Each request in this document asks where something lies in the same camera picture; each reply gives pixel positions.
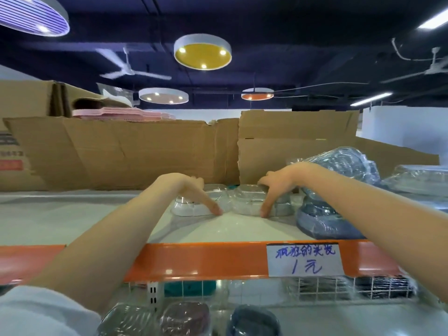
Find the sleeve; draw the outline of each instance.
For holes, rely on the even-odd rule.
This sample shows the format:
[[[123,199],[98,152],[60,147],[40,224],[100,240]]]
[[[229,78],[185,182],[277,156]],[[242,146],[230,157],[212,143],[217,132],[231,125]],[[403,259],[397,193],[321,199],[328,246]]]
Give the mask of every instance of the sleeve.
[[[0,297],[0,336],[95,336],[101,317],[58,292],[18,286]]]

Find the ceiling fan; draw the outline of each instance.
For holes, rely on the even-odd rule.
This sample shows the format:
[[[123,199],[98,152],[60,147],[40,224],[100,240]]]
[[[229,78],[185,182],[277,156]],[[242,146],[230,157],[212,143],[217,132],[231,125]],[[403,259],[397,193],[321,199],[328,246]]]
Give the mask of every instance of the ceiling fan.
[[[432,63],[431,66],[426,71],[418,72],[418,73],[412,73],[403,75],[401,77],[396,77],[388,80],[380,81],[380,84],[388,84],[389,82],[394,82],[397,80],[403,80],[411,77],[416,77],[418,75],[428,75],[428,74],[437,74],[437,73],[448,73],[448,68],[444,68],[446,65],[448,65],[448,56],[445,56],[441,58],[439,61],[436,61],[436,55],[437,52],[440,50],[440,47],[434,47],[432,49]]]
[[[160,75],[160,74],[154,74],[154,73],[148,73],[148,72],[142,72],[142,71],[134,71],[131,68],[131,65],[129,64],[129,52],[126,47],[123,48],[123,51],[126,54],[126,62],[121,60],[120,57],[113,50],[97,48],[96,51],[99,54],[101,54],[102,56],[104,56],[107,60],[109,60],[110,62],[112,62],[113,64],[115,64],[121,68],[120,71],[110,72],[110,73],[100,75],[103,78],[116,79],[116,78],[122,77],[123,75],[143,75],[143,76],[151,77],[151,78],[171,80],[171,77],[166,76],[166,75]]]

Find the ceiling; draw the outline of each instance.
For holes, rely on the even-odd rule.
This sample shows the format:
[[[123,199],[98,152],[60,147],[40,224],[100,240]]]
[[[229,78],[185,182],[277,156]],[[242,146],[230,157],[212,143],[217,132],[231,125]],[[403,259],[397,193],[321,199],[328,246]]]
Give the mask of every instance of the ceiling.
[[[71,31],[42,38],[0,28],[0,64],[40,79],[54,79],[92,91],[97,82],[136,90],[184,90],[190,101],[175,108],[334,108],[384,91],[410,106],[448,106],[448,75],[435,74],[379,84],[427,69],[431,48],[448,56],[448,24],[416,28],[448,8],[448,0],[58,0],[69,13]],[[173,45],[192,33],[214,34],[232,46],[232,62],[197,71],[178,64]],[[171,75],[170,81],[143,76],[116,80],[99,75],[116,67],[95,52],[113,49],[134,70]],[[352,82],[365,84],[315,84]],[[267,101],[245,101],[241,91],[268,87]],[[306,87],[300,90],[289,90]],[[164,105],[143,103],[142,108]]]

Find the price label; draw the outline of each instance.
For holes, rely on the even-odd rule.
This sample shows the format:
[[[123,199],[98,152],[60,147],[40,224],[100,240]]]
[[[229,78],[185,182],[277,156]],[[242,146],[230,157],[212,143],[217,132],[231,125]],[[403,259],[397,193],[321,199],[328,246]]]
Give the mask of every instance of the price label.
[[[269,277],[343,276],[338,243],[268,244]]]

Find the yellow ceiling lamp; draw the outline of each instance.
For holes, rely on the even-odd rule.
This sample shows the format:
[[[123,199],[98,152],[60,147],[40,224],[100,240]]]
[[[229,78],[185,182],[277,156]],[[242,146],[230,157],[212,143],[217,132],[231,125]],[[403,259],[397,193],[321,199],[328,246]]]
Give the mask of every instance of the yellow ceiling lamp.
[[[210,34],[184,35],[174,43],[174,57],[188,68],[212,71],[232,61],[230,44]]]
[[[260,101],[260,100],[268,100],[272,99],[274,97],[273,92],[274,90],[271,90],[270,88],[265,87],[255,87],[255,90],[253,88],[248,88],[247,90],[243,90],[243,92],[257,92],[256,94],[242,94],[241,97],[244,100],[249,101]]]

